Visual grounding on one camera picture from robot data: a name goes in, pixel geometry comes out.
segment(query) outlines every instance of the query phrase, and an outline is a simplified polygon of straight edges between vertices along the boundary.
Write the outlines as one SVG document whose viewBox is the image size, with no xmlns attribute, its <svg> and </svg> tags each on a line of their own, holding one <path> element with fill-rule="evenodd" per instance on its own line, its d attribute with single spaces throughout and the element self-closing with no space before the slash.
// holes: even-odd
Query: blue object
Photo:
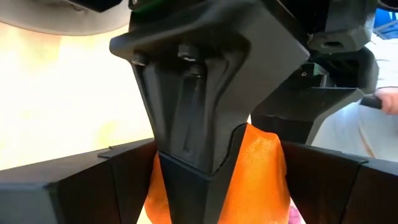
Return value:
<svg viewBox="0 0 398 224">
<path fill-rule="evenodd" d="M 398 12 L 377 9 L 373 32 L 384 40 L 398 38 Z"/>
</svg>

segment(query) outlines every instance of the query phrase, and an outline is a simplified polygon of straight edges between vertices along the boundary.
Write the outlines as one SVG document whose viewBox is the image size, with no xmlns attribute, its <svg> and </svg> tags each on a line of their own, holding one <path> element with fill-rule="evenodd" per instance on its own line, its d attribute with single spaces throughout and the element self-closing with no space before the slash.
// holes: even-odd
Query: human hand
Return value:
<svg viewBox="0 0 398 224">
<path fill-rule="evenodd" d="M 398 115 L 398 87 L 386 87 L 374 93 L 382 101 L 382 110 L 389 115 Z"/>
</svg>

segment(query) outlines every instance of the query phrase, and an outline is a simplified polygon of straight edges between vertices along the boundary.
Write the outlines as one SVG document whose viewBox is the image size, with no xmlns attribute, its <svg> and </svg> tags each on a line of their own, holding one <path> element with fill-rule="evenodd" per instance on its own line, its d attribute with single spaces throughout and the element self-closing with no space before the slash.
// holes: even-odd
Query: metal disc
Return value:
<svg viewBox="0 0 398 224">
<path fill-rule="evenodd" d="M 129 22 L 128 0 L 98 13 L 62 0 L 0 0 L 0 21 L 55 35 L 93 35 Z"/>
</svg>

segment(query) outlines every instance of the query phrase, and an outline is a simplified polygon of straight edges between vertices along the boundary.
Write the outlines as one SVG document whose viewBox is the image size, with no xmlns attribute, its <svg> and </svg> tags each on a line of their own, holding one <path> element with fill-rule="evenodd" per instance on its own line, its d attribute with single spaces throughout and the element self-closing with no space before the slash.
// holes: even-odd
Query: black handle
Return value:
<svg viewBox="0 0 398 224">
<path fill-rule="evenodd" d="M 381 100 L 375 95 L 364 95 L 361 100 L 361 105 L 379 110 L 381 110 L 382 107 Z"/>
</svg>

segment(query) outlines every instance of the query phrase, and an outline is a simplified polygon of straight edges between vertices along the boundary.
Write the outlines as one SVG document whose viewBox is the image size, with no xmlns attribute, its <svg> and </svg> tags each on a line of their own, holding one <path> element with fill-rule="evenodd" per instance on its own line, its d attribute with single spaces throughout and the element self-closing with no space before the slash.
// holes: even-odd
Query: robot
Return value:
<svg viewBox="0 0 398 224">
<path fill-rule="evenodd" d="M 132 65 L 155 139 L 1 171 L 0 223 L 136 223 L 156 155 L 171 222 L 218 223 L 249 115 L 281 140 L 306 223 L 397 220 L 398 164 L 310 145 L 325 118 L 374 91 L 364 45 L 376 9 L 398 2 L 67 2 L 128 9 L 109 49 Z"/>
</svg>

